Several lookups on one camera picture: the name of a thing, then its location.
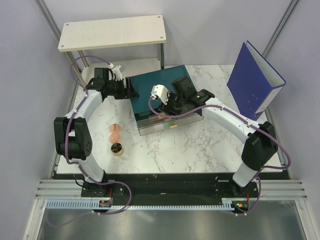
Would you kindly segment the teal drawer organizer box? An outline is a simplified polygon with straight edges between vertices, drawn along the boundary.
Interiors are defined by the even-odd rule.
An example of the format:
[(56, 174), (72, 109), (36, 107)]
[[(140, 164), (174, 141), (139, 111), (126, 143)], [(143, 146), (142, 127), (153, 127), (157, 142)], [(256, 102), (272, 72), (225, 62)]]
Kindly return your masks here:
[(163, 85), (169, 91), (175, 92), (172, 82), (183, 76), (190, 78), (185, 65), (131, 76), (129, 78), (130, 83), (133, 89), (139, 94), (138, 98), (132, 98), (130, 100), (135, 120), (139, 122), (153, 115), (148, 105), (153, 86)]

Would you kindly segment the peach lip gloss tube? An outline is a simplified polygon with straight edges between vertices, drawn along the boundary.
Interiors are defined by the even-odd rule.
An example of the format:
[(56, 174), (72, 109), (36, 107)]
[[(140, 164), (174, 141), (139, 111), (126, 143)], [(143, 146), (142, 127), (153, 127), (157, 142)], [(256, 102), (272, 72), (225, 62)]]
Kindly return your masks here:
[(148, 117), (148, 120), (149, 120), (150, 122), (160, 121), (160, 120), (163, 120), (163, 119), (164, 119), (164, 117), (163, 117), (162, 115), (156, 115), (156, 114), (150, 115), (150, 116)]

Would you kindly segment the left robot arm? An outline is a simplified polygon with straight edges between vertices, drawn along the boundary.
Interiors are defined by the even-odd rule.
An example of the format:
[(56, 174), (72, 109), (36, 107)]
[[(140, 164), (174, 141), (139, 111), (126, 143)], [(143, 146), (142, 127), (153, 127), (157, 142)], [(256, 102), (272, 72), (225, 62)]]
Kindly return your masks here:
[(130, 79), (123, 77), (123, 66), (110, 64), (108, 67), (96, 67), (94, 77), (83, 89), (82, 100), (64, 117), (56, 117), (53, 122), (56, 152), (64, 156), (69, 165), (75, 165), (84, 179), (93, 183), (92, 191), (99, 197), (110, 191), (105, 171), (95, 160), (92, 149), (88, 121), (95, 110), (107, 97), (116, 100), (137, 99), (139, 94)]

